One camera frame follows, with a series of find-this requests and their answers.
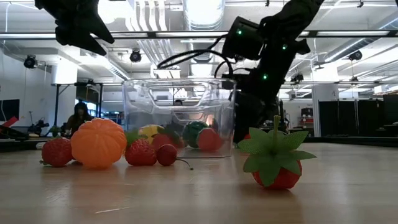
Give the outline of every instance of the toy strawberry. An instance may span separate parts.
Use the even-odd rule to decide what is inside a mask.
[[[280,116],[274,117],[274,130],[268,133],[249,128],[250,139],[238,143],[241,151],[250,154],[243,171],[252,173],[254,180],[267,189],[291,189],[302,175],[300,161],[316,158],[297,150],[308,132],[285,135],[277,129],[279,120]]]
[[[69,139],[56,138],[47,141],[42,149],[41,164],[63,167],[72,160],[72,145]]]
[[[149,144],[147,136],[132,131],[126,133],[126,139],[129,147],[124,152],[124,157],[130,165],[153,166],[156,163],[156,152]]]
[[[159,150],[160,147],[166,144],[173,145],[176,149],[184,147],[182,139],[173,129],[160,127],[157,132],[157,134],[153,135],[152,141],[155,151]]]
[[[197,139],[199,149],[205,152],[215,152],[223,146],[223,140],[213,128],[204,128]]]

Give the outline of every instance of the wooden table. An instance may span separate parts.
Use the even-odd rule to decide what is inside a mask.
[[[40,151],[0,154],[0,223],[245,224],[398,222],[398,151],[304,144],[291,191],[266,191],[241,172],[244,157],[190,159],[195,170],[43,167]]]

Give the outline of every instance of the clear plastic bin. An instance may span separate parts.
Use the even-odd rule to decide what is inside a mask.
[[[222,78],[125,81],[125,128],[138,129],[156,146],[156,135],[172,133],[180,158],[230,156],[235,88]]]

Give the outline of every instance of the toy fruit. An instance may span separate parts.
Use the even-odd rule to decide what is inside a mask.
[[[133,166],[153,166],[156,163],[156,152],[146,135],[139,135],[138,131],[126,134],[130,147],[126,149],[124,158]]]
[[[238,148],[250,154],[243,165],[256,182],[267,189],[291,189],[302,175],[300,161],[316,158],[311,153],[296,150],[308,132],[284,135],[277,130],[280,116],[274,117],[274,130],[268,133],[249,128],[250,139],[238,143]]]
[[[177,159],[177,149],[170,144],[163,145],[160,147],[160,149],[156,153],[157,161],[159,164],[162,166],[171,166],[175,161],[182,161],[188,164],[190,170],[193,170],[191,165],[183,160],[183,159]]]
[[[42,149],[41,164],[63,167],[72,160],[72,146],[68,139],[57,138],[47,141]]]
[[[197,144],[202,151],[215,152],[223,146],[223,140],[213,128],[204,128],[198,135]]]
[[[204,122],[192,121],[188,123],[182,131],[182,139],[184,139],[189,146],[198,148],[197,138],[203,128],[207,128],[207,124]]]
[[[93,119],[71,138],[73,157],[85,167],[104,169],[118,161],[126,148],[123,128],[108,119]]]
[[[163,129],[163,127],[161,127],[159,125],[150,124],[150,125],[140,128],[139,134],[146,135],[148,137],[147,140],[149,141],[149,144],[152,144],[155,134],[157,134],[158,130],[160,130],[160,129]]]
[[[159,128],[158,133],[153,136],[152,145],[157,151],[160,147],[166,144],[173,145],[176,149],[181,149],[184,147],[184,143],[180,136],[173,131],[172,129],[166,128]]]

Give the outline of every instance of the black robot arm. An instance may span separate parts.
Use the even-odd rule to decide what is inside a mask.
[[[305,39],[296,41],[312,22],[322,0],[291,0],[274,16],[257,25],[237,17],[228,32],[223,54],[260,60],[257,68],[238,83],[236,94],[236,127],[234,141],[239,142],[249,127],[259,127],[277,106],[276,98],[297,53],[307,54]],[[224,77],[234,79],[234,75]]]

